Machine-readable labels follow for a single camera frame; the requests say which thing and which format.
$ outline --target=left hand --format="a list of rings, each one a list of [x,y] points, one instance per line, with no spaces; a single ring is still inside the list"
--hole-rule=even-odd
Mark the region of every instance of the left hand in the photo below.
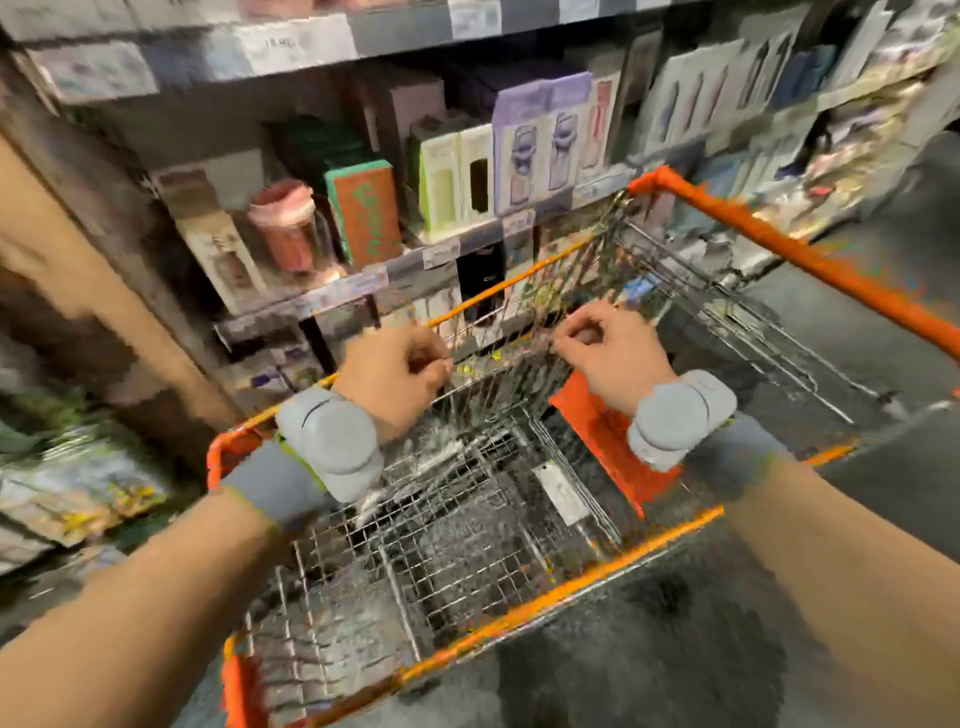
[[[417,423],[452,371],[450,352],[433,330],[383,328],[347,345],[333,391],[363,407],[385,443]]]

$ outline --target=orange shopping cart handle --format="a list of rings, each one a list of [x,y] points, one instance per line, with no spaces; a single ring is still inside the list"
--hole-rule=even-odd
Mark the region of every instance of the orange shopping cart handle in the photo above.
[[[633,197],[656,192],[658,189],[673,192],[689,205],[736,228],[757,245],[779,255],[814,278],[920,336],[954,360],[960,361],[960,328],[934,315],[919,303],[910,301],[905,294],[879,285],[850,263],[831,260],[799,240],[785,235],[769,223],[755,218],[746,207],[710,197],[667,166],[658,167],[627,185],[627,192]]]

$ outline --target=white wrist device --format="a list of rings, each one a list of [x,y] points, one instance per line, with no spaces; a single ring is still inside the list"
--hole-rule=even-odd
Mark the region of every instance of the white wrist device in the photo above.
[[[640,400],[627,442],[651,470],[665,473],[735,411],[736,395],[726,384],[708,372],[687,372]]]
[[[276,426],[286,444],[342,503],[352,503],[383,474],[373,420],[359,405],[323,387],[282,404]]]

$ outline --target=hand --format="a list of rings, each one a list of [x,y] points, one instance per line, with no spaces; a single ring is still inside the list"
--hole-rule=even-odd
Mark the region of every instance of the hand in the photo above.
[[[453,371],[444,340],[429,328],[383,328],[347,344],[333,391],[373,418],[377,439],[405,434]]]
[[[658,384],[676,380],[656,330],[634,311],[593,301],[553,334],[557,353],[587,378],[590,392],[633,417]]]

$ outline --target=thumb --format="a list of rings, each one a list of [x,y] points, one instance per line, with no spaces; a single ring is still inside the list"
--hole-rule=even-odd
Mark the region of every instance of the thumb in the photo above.
[[[590,358],[590,347],[571,336],[558,337],[554,343],[557,353],[574,369],[583,369]]]
[[[417,375],[417,380],[431,395],[446,381],[453,371],[453,359],[437,359],[427,364]]]

